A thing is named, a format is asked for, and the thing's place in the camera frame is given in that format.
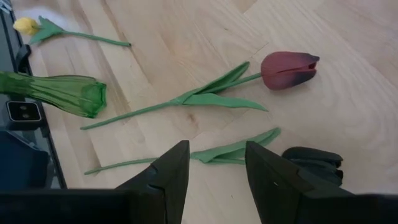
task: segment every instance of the tulip leaf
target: tulip leaf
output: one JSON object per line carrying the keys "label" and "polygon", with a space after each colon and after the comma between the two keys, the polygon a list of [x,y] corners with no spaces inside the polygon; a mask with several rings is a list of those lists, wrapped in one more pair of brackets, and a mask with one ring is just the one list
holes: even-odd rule
{"label": "tulip leaf", "polygon": [[216,88],[221,85],[228,84],[240,78],[243,73],[249,68],[250,62],[243,62],[241,65],[237,66],[236,68],[229,71],[227,74],[223,75],[222,77],[217,78],[216,80],[210,82],[209,84],[199,88],[195,94],[200,94],[206,90]]}
{"label": "tulip leaf", "polygon": [[40,30],[38,33],[32,36],[29,41],[29,44],[38,43],[49,37],[57,34],[62,34],[64,31],[61,27],[57,26],[53,22],[48,19],[44,19],[43,17],[39,16],[39,21],[41,23]]}
{"label": "tulip leaf", "polygon": [[220,163],[228,160],[238,160],[244,156],[246,150],[246,142],[254,141],[262,146],[266,146],[272,140],[274,140],[280,134],[280,128],[274,128],[265,133],[259,134],[256,137],[245,139],[234,144],[227,146],[214,147],[205,151],[191,153],[191,159],[197,159],[203,163]]}
{"label": "tulip leaf", "polygon": [[222,97],[212,93],[192,95],[183,102],[183,105],[217,105],[227,108],[252,108],[267,111],[263,106],[253,101]]}

